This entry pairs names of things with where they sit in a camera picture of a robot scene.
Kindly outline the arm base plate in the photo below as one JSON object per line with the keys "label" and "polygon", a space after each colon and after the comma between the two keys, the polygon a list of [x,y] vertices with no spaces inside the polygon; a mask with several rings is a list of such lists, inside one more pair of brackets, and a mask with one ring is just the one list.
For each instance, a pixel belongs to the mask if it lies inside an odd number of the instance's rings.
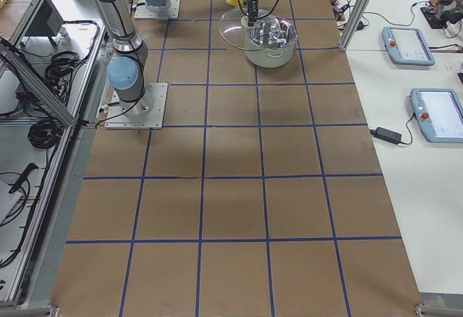
{"label": "arm base plate", "polygon": [[144,130],[163,128],[168,83],[148,83],[145,94],[132,108],[132,104],[121,102],[114,90],[112,101],[117,105],[109,108],[109,119],[103,124],[108,130]]}
{"label": "arm base plate", "polygon": [[164,5],[156,6],[146,0],[138,0],[135,7],[136,20],[177,20],[181,0],[166,0]]}

